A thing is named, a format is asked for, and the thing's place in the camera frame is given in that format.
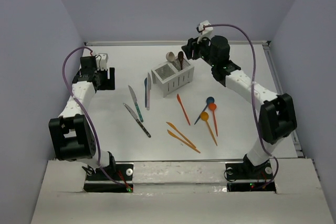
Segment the beige long spoon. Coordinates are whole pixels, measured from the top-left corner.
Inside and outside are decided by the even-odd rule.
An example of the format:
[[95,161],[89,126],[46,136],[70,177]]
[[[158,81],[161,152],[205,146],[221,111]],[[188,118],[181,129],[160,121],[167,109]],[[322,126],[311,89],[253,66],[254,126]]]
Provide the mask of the beige long spoon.
[[168,52],[166,54],[166,60],[170,62],[178,71],[181,70],[181,64],[178,57],[173,52]]

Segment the dark brown wooden spoon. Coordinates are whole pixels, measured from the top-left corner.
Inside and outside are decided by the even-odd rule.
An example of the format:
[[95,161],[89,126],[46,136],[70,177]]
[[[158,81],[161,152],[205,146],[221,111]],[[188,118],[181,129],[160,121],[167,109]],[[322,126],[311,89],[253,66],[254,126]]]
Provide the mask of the dark brown wooden spoon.
[[184,52],[183,51],[179,51],[177,54],[179,63],[180,63],[180,68],[181,70],[183,69],[183,60],[184,60]]

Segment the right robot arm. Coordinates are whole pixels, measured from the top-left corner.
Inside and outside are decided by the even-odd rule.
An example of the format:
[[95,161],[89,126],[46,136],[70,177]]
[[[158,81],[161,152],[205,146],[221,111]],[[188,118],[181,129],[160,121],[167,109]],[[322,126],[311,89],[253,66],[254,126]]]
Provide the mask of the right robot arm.
[[241,171],[248,178],[258,175],[277,145],[297,128],[292,97],[277,94],[255,82],[230,60],[230,45],[223,36],[191,38],[182,46],[188,60],[203,59],[211,66],[214,79],[236,92],[253,107],[258,139],[244,156]]

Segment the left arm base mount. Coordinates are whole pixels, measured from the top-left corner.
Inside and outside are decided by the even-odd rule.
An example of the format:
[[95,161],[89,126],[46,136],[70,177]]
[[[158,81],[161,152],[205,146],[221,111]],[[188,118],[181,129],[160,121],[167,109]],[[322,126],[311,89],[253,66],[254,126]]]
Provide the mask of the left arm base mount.
[[83,189],[87,193],[132,193],[133,192],[133,163],[117,163],[116,170],[104,168],[94,170],[90,166],[83,166],[85,182]]

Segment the blue plastic knife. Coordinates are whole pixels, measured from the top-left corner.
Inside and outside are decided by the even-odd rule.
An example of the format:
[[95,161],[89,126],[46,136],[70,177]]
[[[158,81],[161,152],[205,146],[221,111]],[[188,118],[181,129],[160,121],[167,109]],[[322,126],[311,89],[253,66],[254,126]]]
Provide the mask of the blue plastic knife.
[[147,83],[148,83],[148,79],[145,78],[144,79],[144,104],[145,104],[145,108],[147,108]]

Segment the orange-red plastic spoon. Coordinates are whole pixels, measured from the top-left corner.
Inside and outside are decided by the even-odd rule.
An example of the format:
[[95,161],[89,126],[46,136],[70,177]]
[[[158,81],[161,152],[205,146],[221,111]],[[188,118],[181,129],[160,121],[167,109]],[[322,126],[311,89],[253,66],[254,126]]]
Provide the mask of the orange-red plastic spoon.
[[218,136],[218,128],[217,128],[217,122],[216,122],[216,115],[215,115],[215,111],[217,109],[217,105],[213,102],[210,103],[208,105],[208,108],[211,110],[212,115],[213,115],[213,121],[214,121],[214,126],[215,126],[215,132],[216,132],[216,136]]

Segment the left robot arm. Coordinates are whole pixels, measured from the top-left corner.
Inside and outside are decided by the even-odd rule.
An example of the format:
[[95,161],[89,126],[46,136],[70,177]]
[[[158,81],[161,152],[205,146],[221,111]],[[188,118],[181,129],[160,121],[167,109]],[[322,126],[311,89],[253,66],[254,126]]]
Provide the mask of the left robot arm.
[[104,179],[115,176],[117,168],[113,155],[102,151],[85,116],[97,91],[115,89],[115,68],[108,68],[108,55],[98,54],[80,58],[80,69],[71,82],[72,94],[64,110],[48,123],[56,159],[87,164]]

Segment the blue plastic spoon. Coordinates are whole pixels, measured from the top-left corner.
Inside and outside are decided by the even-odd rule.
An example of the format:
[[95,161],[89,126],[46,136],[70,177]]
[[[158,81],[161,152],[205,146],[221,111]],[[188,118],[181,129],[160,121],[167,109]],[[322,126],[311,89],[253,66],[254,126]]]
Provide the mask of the blue plastic spoon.
[[[201,111],[201,113],[202,113],[202,112],[205,112],[205,110],[208,108],[208,105],[209,105],[210,103],[214,103],[214,101],[215,101],[215,99],[214,99],[213,97],[208,97],[208,98],[206,99],[206,106],[205,106],[204,109]],[[198,118],[196,119],[194,125],[200,120],[200,118],[201,118],[201,115],[199,114],[199,116],[198,116]]]

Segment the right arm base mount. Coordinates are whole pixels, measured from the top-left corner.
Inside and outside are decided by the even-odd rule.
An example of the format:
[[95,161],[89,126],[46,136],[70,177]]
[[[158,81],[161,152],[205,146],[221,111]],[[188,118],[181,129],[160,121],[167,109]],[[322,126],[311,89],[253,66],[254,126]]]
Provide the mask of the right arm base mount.
[[243,163],[227,163],[223,175],[227,181],[228,192],[276,192],[275,182],[265,185],[273,177],[270,162],[253,172],[246,170]]

